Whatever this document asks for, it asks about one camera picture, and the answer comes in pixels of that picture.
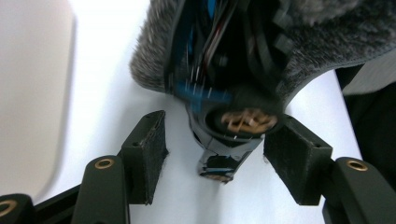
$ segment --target white surface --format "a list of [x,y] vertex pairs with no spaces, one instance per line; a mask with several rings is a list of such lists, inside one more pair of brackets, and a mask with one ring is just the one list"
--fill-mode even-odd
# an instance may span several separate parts
[[[37,202],[79,184],[89,161],[117,154],[142,116],[164,109],[170,155],[153,205],[131,205],[132,223],[323,223],[321,206],[294,202],[264,161],[262,144],[227,185],[197,175],[203,151],[194,142],[183,104],[140,88],[129,75],[148,1],[76,0],[72,5],[77,48],[64,154],[52,187]],[[360,156],[333,73],[310,83],[288,112],[332,145],[335,157]]]
[[72,28],[67,0],[0,0],[0,195],[36,197],[52,178]]

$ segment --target white table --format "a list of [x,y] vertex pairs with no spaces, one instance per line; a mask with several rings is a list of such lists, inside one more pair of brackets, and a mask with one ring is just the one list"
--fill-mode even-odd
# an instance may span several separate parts
[[[321,206],[301,207],[262,156],[262,144],[227,185],[197,175],[203,151],[195,143],[184,105],[144,90],[128,62],[149,1],[75,0],[77,44],[64,150],[47,194],[38,203],[79,184],[86,164],[115,155],[145,114],[166,111],[170,151],[152,206],[131,205],[132,223],[323,223]],[[332,157],[360,153],[333,72],[306,86],[287,113],[333,146]]]

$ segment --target brass insert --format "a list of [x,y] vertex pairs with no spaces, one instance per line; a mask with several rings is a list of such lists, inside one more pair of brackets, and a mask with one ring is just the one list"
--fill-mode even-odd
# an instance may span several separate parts
[[17,202],[15,200],[5,200],[0,202],[0,205],[5,205],[6,209],[4,209],[3,211],[0,211],[0,217],[5,216],[6,214],[12,212],[12,210],[14,210],[14,208],[17,206]]
[[114,161],[111,159],[102,159],[96,162],[95,168],[99,170],[106,169],[114,164]]
[[357,171],[367,171],[369,168],[360,161],[347,161],[347,166]]
[[234,133],[265,133],[276,125],[277,117],[257,108],[247,108],[225,113],[221,117],[221,123],[227,123],[227,129]]

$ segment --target gray fur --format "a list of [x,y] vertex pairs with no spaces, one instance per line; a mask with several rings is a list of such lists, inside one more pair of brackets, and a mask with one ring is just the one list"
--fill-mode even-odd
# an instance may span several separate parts
[[[177,0],[151,0],[131,62],[141,86],[164,91],[163,60]],[[293,0],[294,51],[277,87],[285,105],[309,81],[338,67],[364,63],[396,47],[394,0]]]

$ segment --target furry windscreen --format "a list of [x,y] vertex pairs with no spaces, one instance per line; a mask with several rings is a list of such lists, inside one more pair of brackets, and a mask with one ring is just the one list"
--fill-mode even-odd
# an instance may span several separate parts
[[[164,91],[165,46],[177,2],[151,0],[130,64],[135,81],[150,90]],[[320,74],[364,63],[396,47],[393,0],[292,0],[290,15],[294,50],[276,89],[285,105]]]

